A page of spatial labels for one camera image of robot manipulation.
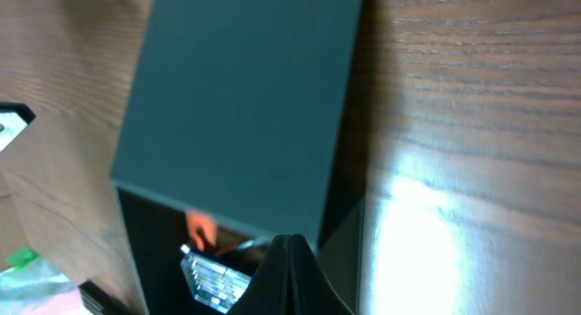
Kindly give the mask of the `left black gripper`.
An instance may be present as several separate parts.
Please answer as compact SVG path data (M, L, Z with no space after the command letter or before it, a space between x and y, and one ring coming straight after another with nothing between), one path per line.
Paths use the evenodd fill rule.
M35 119L35 113L24 103L1 102L2 152Z

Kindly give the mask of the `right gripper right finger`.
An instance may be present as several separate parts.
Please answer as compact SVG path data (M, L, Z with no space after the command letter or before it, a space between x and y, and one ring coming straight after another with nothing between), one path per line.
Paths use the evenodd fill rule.
M353 315L325 276L302 235L289 237L290 300L295 315Z

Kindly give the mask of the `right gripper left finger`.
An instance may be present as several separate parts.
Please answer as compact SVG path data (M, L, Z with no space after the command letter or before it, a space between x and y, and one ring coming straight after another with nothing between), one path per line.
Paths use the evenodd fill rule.
M285 315L290 278L289 235L278 235L228 315Z

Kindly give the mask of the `blue precision screwdriver set case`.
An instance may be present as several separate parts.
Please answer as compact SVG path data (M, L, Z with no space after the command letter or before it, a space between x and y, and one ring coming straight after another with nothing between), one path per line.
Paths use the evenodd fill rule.
M181 247L181 268L194 300L226 314L247 290L251 276Z

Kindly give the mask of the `orange scraper wooden handle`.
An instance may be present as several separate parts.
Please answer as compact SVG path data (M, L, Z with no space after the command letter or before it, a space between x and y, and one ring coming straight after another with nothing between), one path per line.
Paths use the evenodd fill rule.
M217 247L218 227L216 222L201 212L186 212L188 234L201 251L214 253Z

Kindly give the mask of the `dark green box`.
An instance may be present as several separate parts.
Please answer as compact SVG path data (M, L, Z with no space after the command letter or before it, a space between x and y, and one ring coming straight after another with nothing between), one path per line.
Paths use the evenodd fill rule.
M187 211L319 239L363 0L153 0L112 168L149 314L200 314Z

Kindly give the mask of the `small steel claw hammer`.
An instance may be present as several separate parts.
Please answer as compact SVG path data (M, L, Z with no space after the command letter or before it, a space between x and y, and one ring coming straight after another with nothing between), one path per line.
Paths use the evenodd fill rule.
M251 239L231 246L220 247L217 242L212 242L206 237L191 237L181 247L182 252L199 251L213 256L225 256L228 253L244 253L252 250L267 250L271 245L268 239Z

